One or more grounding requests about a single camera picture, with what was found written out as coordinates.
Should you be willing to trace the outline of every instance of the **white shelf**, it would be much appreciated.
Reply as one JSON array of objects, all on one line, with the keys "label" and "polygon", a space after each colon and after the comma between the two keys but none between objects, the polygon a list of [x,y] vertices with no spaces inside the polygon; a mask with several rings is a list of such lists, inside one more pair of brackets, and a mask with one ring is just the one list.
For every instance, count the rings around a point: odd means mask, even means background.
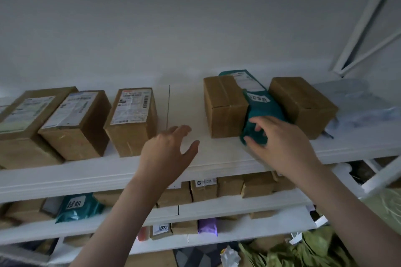
[{"label": "white shelf", "polygon": [[[155,87],[159,128],[189,124],[193,132],[183,150],[200,140],[199,154],[179,180],[222,177],[268,170],[244,150],[239,138],[211,139],[202,84]],[[401,154],[400,121],[355,129],[336,139],[311,141],[324,164]],[[57,166],[0,171],[0,203],[122,189],[138,167],[139,157],[119,158],[112,144],[105,156]]]},{"label": "white shelf", "polygon": [[[305,231],[316,228],[315,222],[305,206],[297,206],[281,210],[278,214],[251,220],[248,215],[237,221],[218,220],[218,236],[211,233],[173,235],[153,241],[135,241],[129,254],[162,251],[204,244],[240,241],[257,237]],[[62,244],[55,249],[49,264],[70,263],[81,248],[73,248]]]},{"label": "white shelf", "polygon": [[[333,172],[357,196],[363,189],[350,176],[348,164],[338,164]],[[296,205],[310,205],[311,200],[299,189],[278,192],[268,196],[243,199],[241,196],[224,196],[203,202],[152,209],[144,225],[174,223],[186,220],[207,219],[234,214],[277,210]],[[108,211],[90,219],[55,224],[53,220],[22,224],[0,231],[0,245],[62,236],[93,233],[107,217]]]}]

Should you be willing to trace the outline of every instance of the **white shipping label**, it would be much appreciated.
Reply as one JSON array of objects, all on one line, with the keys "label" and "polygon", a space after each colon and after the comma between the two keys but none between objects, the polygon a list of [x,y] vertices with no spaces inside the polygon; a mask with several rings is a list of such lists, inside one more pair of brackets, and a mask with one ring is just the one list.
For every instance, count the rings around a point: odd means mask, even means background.
[{"label": "white shipping label", "polygon": [[249,98],[252,99],[255,102],[269,102],[270,99],[268,99],[265,95],[256,95],[256,94],[251,94],[247,93]]},{"label": "white shipping label", "polygon": [[181,189],[182,182],[174,182],[167,189]]},{"label": "white shipping label", "polygon": [[209,186],[217,184],[217,179],[205,179],[205,180],[196,180],[195,185],[197,187]]},{"label": "white shipping label", "polygon": [[146,122],[151,97],[151,89],[123,90],[110,124]]},{"label": "white shipping label", "polygon": [[97,94],[98,92],[71,93],[50,116],[42,126],[42,129],[58,126],[78,126]]},{"label": "white shipping label", "polygon": [[85,195],[74,197],[74,198],[70,199],[70,201],[68,202],[68,205],[65,209],[67,210],[67,209],[81,208],[85,204],[85,199],[86,199]]},{"label": "white shipping label", "polygon": [[0,133],[21,132],[30,126],[55,96],[26,98],[0,123]]},{"label": "white shipping label", "polygon": [[153,225],[153,235],[170,231],[170,224]]},{"label": "white shipping label", "polygon": [[231,73],[237,82],[237,85],[242,88],[246,89],[249,92],[259,92],[264,91],[265,89],[252,77],[250,77],[246,72],[236,72]]}]

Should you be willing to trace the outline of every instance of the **crumpled green fabric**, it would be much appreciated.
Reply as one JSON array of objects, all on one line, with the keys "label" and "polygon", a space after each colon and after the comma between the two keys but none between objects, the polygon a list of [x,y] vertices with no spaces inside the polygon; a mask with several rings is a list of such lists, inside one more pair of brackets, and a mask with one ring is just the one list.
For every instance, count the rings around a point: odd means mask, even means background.
[{"label": "crumpled green fabric", "polygon": [[303,233],[297,245],[286,243],[271,248],[267,254],[240,243],[239,247],[253,267],[354,267],[355,262],[341,243],[333,242],[331,226]]}]

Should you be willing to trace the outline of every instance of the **purple package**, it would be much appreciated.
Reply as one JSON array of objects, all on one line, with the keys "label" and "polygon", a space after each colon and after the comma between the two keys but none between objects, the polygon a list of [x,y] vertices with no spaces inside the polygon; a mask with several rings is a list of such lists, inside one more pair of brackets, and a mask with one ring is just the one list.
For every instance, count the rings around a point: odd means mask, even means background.
[{"label": "purple package", "polygon": [[215,217],[198,220],[198,233],[202,232],[214,233],[217,236],[217,220]]}]

